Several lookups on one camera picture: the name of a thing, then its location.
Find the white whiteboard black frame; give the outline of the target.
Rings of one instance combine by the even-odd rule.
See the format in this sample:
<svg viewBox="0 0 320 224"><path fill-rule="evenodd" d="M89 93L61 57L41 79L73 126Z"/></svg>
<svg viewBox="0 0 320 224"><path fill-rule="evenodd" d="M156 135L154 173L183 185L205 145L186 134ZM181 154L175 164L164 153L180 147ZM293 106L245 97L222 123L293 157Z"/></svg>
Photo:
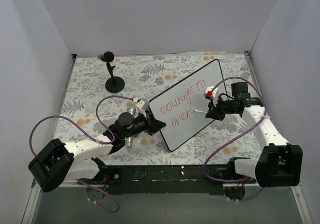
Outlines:
<svg viewBox="0 0 320 224"><path fill-rule="evenodd" d="M223 78L220 62L214 59L149 101L155 119L166 124L160 134L169 151L175 151L213 122L205 118L210 101L204 92Z"/></svg>

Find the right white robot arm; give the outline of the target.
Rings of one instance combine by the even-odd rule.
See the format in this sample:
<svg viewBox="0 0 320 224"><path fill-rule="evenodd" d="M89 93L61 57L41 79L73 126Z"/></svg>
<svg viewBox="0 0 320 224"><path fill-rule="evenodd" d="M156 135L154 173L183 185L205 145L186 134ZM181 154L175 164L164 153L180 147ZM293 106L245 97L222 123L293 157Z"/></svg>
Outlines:
<svg viewBox="0 0 320 224"><path fill-rule="evenodd" d="M206 87L204 97L209 100L206 118L224 120L227 114L238 114L257 139L261 154L257 158L233 157L226 165L222 182L242 182L250 178L261 187L297 186L300 182L303 152L292 145L276 129L262 100L252 97L246 82L233 83L231 97L222 99L214 86Z"/></svg>

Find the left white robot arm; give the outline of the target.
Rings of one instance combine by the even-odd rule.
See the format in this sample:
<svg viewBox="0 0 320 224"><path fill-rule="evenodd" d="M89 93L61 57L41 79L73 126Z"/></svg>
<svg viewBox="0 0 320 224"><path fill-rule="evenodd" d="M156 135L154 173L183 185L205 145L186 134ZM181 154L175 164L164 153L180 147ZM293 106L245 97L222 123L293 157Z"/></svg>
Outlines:
<svg viewBox="0 0 320 224"><path fill-rule="evenodd" d="M65 143L59 139L51 140L34 156L28 169L43 192L50 192L63 182L76 179L91 179L100 184L107 175L103 162L97 157L119 151L129 137L141 132L153 135L165 126L150 111L137 117L125 112L96 138Z"/></svg>

